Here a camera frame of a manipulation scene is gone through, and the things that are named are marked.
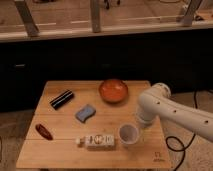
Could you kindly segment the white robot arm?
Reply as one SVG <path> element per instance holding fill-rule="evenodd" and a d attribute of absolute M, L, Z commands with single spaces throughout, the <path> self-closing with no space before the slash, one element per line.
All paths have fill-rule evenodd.
<path fill-rule="evenodd" d="M 160 116 L 213 142 L 213 113 L 182 105 L 170 97 L 171 90 L 164 83 L 144 90 L 138 97 L 136 112 L 140 126 L 150 126 Z"/>

